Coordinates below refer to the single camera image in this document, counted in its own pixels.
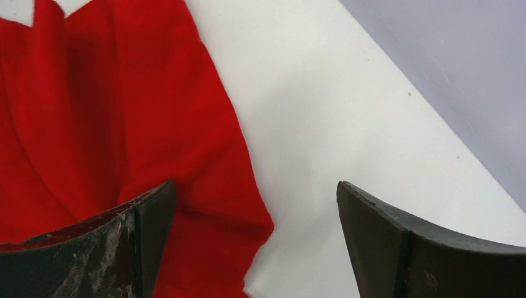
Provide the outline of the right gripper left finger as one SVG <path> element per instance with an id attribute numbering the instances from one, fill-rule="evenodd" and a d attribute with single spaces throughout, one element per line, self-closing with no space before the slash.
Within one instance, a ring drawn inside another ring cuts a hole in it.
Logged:
<path id="1" fill-rule="evenodd" d="M 1 245 L 2 297 L 151 297 L 176 210 L 171 180 L 90 219 Z"/>

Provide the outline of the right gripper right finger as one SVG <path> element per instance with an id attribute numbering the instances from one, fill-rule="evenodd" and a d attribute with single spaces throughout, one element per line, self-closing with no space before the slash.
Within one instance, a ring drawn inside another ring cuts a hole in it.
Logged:
<path id="1" fill-rule="evenodd" d="M 449 230 L 337 185 L 361 297 L 524 297 L 525 248 Z"/>

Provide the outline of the red t shirt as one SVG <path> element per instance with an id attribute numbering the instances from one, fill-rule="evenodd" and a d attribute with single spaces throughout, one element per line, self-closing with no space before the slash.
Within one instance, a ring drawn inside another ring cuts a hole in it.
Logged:
<path id="1" fill-rule="evenodd" d="M 274 229 L 233 105 L 184 1 L 91 1 L 1 20 L 1 241 L 173 179 L 156 297 L 244 297 Z"/>

